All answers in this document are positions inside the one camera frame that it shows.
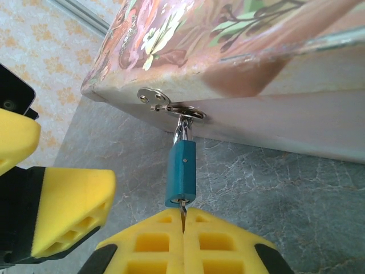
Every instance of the marble floor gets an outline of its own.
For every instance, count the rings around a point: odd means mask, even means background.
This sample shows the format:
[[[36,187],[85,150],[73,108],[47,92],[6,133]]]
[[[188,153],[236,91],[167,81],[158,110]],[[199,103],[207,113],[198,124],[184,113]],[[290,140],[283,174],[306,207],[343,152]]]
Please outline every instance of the marble floor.
[[[364,165],[195,141],[195,207],[272,241],[296,273],[365,273]],[[55,166],[117,173],[108,223],[62,260],[7,273],[77,273],[98,242],[162,211],[171,143],[172,134],[82,98]]]

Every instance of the latch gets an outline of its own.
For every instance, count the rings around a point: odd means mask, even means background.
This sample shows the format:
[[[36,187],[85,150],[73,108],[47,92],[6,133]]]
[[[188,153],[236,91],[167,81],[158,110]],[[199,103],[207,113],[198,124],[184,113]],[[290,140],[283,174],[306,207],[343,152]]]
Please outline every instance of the latch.
[[[206,117],[205,113],[194,107],[182,106],[181,103],[172,103],[161,91],[152,88],[141,88],[137,93],[142,103],[150,105],[151,111],[167,112],[173,116],[184,116],[198,120]]]

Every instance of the screw hole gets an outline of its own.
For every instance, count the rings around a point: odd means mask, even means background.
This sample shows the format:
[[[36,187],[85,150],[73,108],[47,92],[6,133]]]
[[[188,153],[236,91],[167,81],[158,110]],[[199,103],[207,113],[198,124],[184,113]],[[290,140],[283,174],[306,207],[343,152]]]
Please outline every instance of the screw hole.
[[[4,101],[3,106],[6,110],[15,110],[17,107],[17,105],[12,100]]]
[[[155,94],[155,98],[159,101],[162,101],[164,99],[161,94]]]
[[[145,104],[147,104],[147,103],[149,102],[148,98],[147,98],[146,96],[144,96],[144,95],[140,95],[140,96],[139,96],[139,99],[140,99],[143,103],[145,103]]]
[[[10,262],[11,262],[11,253],[5,254],[3,259],[4,259],[4,263],[10,264]]]

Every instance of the painted flower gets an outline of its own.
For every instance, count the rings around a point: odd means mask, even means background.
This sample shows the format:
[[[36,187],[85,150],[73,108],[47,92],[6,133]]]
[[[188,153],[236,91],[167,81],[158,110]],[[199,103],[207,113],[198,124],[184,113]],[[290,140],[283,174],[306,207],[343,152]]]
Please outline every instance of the painted flower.
[[[141,49],[144,49],[148,55],[147,60],[143,64],[143,69],[145,71],[149,70],[152,61],[159,57],[157,52],[162,50],[173,37],[177,27],[180,25],[180,19],[185,13],[185,7],[186,4],[183,4],[175,14],[170,15],[169,18],[165,20],[164,24],[159,29],[152,28],[144,36]]]

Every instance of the wallpaper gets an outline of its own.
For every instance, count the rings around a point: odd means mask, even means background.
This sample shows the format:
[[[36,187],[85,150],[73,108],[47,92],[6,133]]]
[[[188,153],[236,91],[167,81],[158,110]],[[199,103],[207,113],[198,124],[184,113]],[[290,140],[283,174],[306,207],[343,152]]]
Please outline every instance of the wallpaper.
[[[123,0],[78,0],[78,2],[111,24]]]
[[[0,0],[0,25],[0,62],[35,90],[42,126],[37,150],[21,166],[50,166],[103,38],[44,0]]]

